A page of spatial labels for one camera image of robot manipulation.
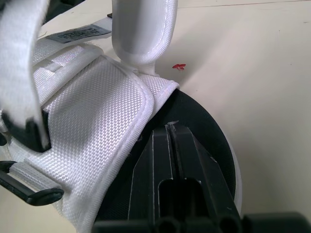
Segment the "black plastic bracket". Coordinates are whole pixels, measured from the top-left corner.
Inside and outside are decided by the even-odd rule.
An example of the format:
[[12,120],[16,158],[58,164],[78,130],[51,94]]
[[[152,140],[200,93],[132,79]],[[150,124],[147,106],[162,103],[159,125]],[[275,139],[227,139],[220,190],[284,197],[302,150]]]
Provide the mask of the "black plastic bracket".
[[49,205],[63,197],[64,191],[59,188],[34,192],[13,177],[9,176],[10,167],[16,162],[0,161],[0,185],[33,206]]
[[6,138],[0,133],[0,147],[3,147],[7,143]]
[[43,124],[45,127],[46,134],[48,136],[49,144],[44,147],[41,143],[40,132],[38,129],[37,124],[34,122],[33,119],[29,119],[26,122],[26,128],[23,129],[17,125],[15,125],[12,120],[9,118],[8,114],[3,112],[2,119],[3,122],[8,129],[8,132],[16,138],[20,143],[32,149],[36,152],[45,152],[51,148],[51,141],[49,135],[49,127],[48,127],[48,112],[42,110],[42,118]]

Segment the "white padded strap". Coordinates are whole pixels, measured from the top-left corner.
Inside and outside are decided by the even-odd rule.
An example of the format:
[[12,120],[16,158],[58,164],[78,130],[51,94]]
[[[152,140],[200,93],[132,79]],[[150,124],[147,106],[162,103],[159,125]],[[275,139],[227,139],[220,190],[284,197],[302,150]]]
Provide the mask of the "white padded strap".
[[33,119],[42,146],[49,143],[32,78],[32,57],[47,0],[12,0],[0,20],[0,106],[14,124],[25,128]]
[[131,66],[155,62],[171,42],[177,0],[112,0],[112,44]]
[[41,172],[29,166],[25,162],[15,163],[10,167],[10,175],[22,180],[34,191],[41,191],[50,188],[62,188]]

